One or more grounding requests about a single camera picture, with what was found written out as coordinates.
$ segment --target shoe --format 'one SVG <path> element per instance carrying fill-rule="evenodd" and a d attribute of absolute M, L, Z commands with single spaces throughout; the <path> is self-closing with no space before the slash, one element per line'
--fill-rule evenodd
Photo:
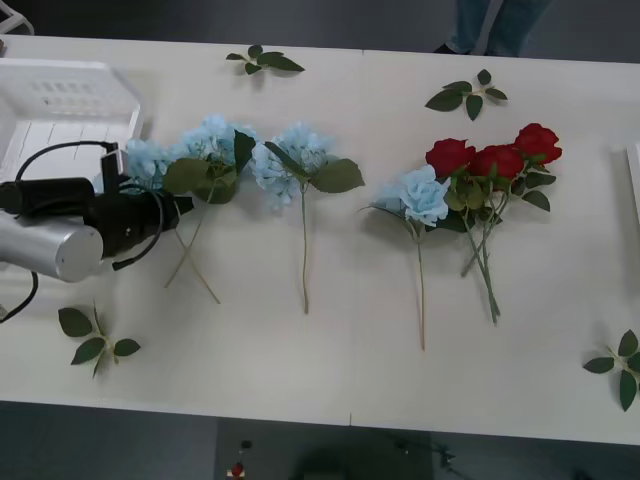
<path fill-rule="evenodd" d="M 469 55 L 469 52 L 466 52 L 466 53 L 454 52 L 449 47 L 447 47 L 446 43 L 436 48 L 433 53 L 444 53 L 446 55 Z"/>

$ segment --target white container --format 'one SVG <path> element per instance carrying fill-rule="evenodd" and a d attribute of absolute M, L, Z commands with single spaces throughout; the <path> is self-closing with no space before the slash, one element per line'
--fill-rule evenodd
<path fill-rule="evenodd" d="M 631 183 L 633 185 L 633 196 L 636 199 L 636 213 L 640 222 L 640 143 L 636 143 L 627 148 L 629 159 L 629 170 L 631 171 Z"/>
<path fill-rule="evenodd" d="M 13 180 L 37 151 L 57 143 L 106 140 L 122 147 L 142 129 L 141 97 L 108 65 L 0 59 L 0 181 Z M 103 149 L 80 146 L 40 157 L 25 179 L 86 177 Z"/>

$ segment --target blue jeans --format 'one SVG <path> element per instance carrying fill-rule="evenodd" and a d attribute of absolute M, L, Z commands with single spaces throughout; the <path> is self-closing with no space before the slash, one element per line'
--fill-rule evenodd
<path fill-rule="evenodd" d="M 518 57 L 529 32 L 551 2 L 504 0 L 491 27 L 487 54 Z M 456 53 L 467 53 L 476 46 L 491 0 L 457 0 L 456 3 L 456 29 L 447 46 Z"/>

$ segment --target red rose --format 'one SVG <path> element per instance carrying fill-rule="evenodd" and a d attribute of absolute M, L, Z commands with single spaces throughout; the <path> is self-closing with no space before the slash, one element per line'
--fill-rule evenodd
<path fill-rule="evenodd" d="M 498 166 L 498 176 L 515 178 L 524 168 L 524 160 L 511 145 L 492 145 L 478 152 L 469 166 L 472 175 L 486 177 L 493 164 Z"/>
<path fill-rule="evenodd" d="M 555 146 L 558 140 L 558 136 L 553 131 L 539 123 L 532 123 L 520 130 L 514 145 L 530 156 L 545 154 L 547 157 L 540 163 L 550 163 L 562 155 L 562 149 Z"/>
<path fill-rule="evenodd" d="M 476 147 L 466 147 L 466 140 L 438 140 L 427 152 L 427 163 L 436 171 L 436 177 L 450 177 L 460 167 L 469 165 L 476 155 Z"/>

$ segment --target silver metal cylinder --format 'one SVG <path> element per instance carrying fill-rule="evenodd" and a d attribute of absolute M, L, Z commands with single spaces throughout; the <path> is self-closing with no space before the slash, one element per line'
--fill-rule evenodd
<path fill-rule="evenodd" d="M 0 262 L 79 282 L 98 270 L 102 250 L 98 231 L 81 219 L 33 221 L 0 211 Z"/>

